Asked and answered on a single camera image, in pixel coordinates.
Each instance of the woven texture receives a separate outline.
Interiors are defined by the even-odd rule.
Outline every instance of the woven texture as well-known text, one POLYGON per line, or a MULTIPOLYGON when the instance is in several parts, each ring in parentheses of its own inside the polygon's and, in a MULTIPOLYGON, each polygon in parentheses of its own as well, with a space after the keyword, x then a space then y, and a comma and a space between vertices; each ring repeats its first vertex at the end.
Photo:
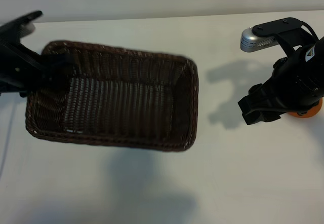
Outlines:
POLYGON ((98 44, 56 41, 74 69, 59 91, 28 96, 26 129, 50 141, 184 151, 197 130, 197 67, 189 59, 98 44))

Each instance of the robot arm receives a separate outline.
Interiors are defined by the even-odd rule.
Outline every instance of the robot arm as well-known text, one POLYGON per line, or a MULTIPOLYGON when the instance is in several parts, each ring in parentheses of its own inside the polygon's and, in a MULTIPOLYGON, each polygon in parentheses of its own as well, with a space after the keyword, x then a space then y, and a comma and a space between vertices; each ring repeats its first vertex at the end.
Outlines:
POLYGON ((287 57, 274 64, 270 79, 254 85, 238 102, 248 125, 280 119, 286 112, 303 115, 324 96, 324 38, 318 40, 309 25, 295 18, 256 25, 242 33, 241 49, 245 52, 277 44, 287 57))

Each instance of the orange base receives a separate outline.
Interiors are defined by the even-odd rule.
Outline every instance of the orange base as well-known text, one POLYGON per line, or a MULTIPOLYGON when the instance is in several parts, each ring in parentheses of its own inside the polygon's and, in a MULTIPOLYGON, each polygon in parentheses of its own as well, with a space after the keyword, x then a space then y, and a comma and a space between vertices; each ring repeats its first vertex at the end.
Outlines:
POLYGON ((318 105, 316 105, 315 107, 312 107, 311 110, 308 110, 307 113, 305 113, 303 115, 298 115, 297 113, 292 113, 292 112, 289 112, 288 114, 291 116, 297 117, 297 118, 310 118, 319 112, 319 110, 322 107, 322 104, 323 104, 323 99, 321 98, 319 100, 318 105))

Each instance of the black bracket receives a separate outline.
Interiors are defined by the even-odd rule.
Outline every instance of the black bracket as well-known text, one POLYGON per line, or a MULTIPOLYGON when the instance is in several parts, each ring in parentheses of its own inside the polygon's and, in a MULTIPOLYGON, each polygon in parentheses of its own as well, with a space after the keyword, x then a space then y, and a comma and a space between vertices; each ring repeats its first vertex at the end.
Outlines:
POLYGON ((53 84, 56 72, 71 64, 66 54, 39 55, 20 43, 34 31, 31 22, 42 14, 35 11, 0 27, 0 94, 19 92, 25 97, 53 84))

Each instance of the wicker basket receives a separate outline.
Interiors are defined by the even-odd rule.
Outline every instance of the wicker basket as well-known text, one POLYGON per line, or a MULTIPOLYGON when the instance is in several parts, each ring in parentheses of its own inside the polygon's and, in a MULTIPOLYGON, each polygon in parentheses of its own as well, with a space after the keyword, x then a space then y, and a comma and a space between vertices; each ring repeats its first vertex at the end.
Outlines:
POLYGON ((26 129, 50 141, 184 151, 197 130, 198 75, 189 59, 56 41, 43 54, 76 64, 59 91, 28 96, 26 129))

